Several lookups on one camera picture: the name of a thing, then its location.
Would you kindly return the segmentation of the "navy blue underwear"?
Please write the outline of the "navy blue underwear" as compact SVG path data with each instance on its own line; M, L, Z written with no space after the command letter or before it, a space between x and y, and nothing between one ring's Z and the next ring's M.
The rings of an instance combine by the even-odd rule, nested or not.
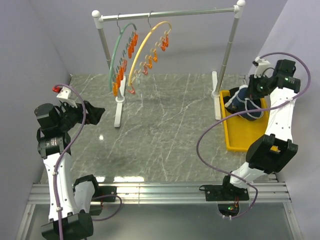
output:
M248 86L246 84L229 90L229 95L223 97L223 105L227 112L235 114L262 108L260 99L251 100L247 97L247 90Z

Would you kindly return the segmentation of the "pink end clothespin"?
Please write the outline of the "pink end clothespin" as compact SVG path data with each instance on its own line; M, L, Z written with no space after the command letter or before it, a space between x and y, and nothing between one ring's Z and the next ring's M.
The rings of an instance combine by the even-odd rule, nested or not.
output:
M135 95L135 94L136 94L136 90L135 90L135 88L134 88L133 85L128 86L128 87L126 88L126 91L127 91L129 94L132 94L132 95Z

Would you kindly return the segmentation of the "yellow clip hanger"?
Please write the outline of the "yellow clip hanger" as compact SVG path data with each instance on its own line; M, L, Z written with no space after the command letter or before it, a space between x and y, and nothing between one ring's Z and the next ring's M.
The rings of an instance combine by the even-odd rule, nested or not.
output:
M154 44L154 47L150 49L149 54L147 54L145 56L144 61L140 62L140 63L147 63L148 64L148 71L151 70L153 68L153 63L157 63L158 62L158 54L157 54L157 49L161 49L163 52L166 51L166 49L169 47L169 34L172 31L172 25L169 21L161 21L159 23L157 23L155 26L150 28L149 33L146 35L146 37L143 39L141 45L139 46L139 49L137 50L137 53L135 55L135 58L132 62L131 65L131 69L128 75L128 84L127 86L131 86L133 85L134 87L134 81L140 76L141 73L141 68L140 68L140 64L139 64L139 69L136 69L136 65L137 62L139 60L139 57L146 45L146 43L148 42L148 40L150 39L150 37L152 36L152 34L162 25L168 25L169 29L165 30L163 35L160 37L159 41L157 41Z

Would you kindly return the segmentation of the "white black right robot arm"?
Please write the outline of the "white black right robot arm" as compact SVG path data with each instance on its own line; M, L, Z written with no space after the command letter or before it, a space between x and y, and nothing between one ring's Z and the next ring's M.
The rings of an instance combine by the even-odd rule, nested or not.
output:
M240 113L240 118L250 123L263 117L265 96L270 97L272 109L265 133L250 145L245 163L224 177L220 194L226 200L243 192L258 177L280 172L298 152L292 137L294 97L301 87L300 79L294 77L295 61L278 60L271 76L266 75L271 69L268 60L256 57L253 64L256 70L249 83L230 89L223 97L224 109L230 114Z

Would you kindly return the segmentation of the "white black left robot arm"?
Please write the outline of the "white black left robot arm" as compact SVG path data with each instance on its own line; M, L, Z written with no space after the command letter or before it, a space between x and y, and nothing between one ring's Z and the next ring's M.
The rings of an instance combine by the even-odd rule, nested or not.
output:
M50 209L48 223L41 226L46 240L85 240L94 233L91 201L101 195L96 178L90 174L72 183L69 130L76 124L97 125L105 109L84 104L60 106L44 103L34 110L40 125L38 153L48 177Z

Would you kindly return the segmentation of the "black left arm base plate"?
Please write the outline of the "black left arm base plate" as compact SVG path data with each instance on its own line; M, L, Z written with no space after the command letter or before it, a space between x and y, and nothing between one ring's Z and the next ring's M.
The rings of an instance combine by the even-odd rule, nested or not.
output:
M117 194L117 187L116 186L100 186L98 193L95 195L95 197L101 197L105 195L116 195ZM104 198L100 198L99 201L101 203L112 203L116 201L115 196L107 196Z

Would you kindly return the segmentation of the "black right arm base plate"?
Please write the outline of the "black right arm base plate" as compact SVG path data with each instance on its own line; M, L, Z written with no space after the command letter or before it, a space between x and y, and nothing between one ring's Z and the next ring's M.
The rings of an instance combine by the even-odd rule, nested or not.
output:
M248 201L250 199L248 190L243 188L206 184L201 185L198 189L204 192L207 202Z

